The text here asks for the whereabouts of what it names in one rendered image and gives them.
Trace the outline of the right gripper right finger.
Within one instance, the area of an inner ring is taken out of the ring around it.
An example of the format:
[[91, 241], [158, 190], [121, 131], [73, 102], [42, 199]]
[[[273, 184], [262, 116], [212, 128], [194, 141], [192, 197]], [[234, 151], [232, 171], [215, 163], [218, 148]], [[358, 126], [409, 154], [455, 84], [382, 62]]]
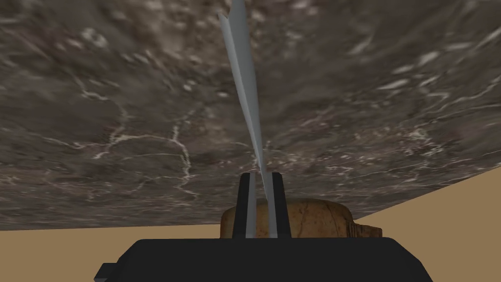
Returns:
[[270, 238], [291, 238], [283, 178], [278, 172], [267, 174], [268, 230]]

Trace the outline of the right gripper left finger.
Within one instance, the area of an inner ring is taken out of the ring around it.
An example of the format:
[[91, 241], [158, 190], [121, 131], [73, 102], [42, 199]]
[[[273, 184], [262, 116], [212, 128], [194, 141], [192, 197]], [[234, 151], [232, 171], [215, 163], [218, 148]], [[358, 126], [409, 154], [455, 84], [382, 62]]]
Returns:
[[243, 173], [239, 180], [232, 238], [255, 238], [256, 195], [255, 174]]

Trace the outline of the grey metal knife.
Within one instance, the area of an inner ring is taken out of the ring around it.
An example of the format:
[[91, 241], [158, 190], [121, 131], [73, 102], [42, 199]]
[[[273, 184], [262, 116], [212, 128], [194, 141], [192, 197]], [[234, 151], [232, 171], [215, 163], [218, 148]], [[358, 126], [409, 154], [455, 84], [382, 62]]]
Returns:
[[232, 0], [228, 16], [218, 14], [224, 42], [230, 61], [231, 72], [254, 153], [263, 180], [267, 200], [273, 199], [269, 176], [263, 156], [262, 135], [259, 119], [257, 83], [251, 54], [250, 34], [244, 0]]

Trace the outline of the brown bread loaf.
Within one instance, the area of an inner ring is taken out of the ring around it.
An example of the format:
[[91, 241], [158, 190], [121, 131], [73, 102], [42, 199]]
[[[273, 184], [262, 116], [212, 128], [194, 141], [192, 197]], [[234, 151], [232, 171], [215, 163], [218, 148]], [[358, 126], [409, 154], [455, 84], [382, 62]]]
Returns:
[[[220, 238], [231, 238], [236, 207], [221, 218]], [[292, 237], [383, 237], [381, 228], [354, 222], [349, 208], [332, 201], [288, 198], [287, 209]], [[257, 200], [256, 237], [268, 237], [268, 205]]]

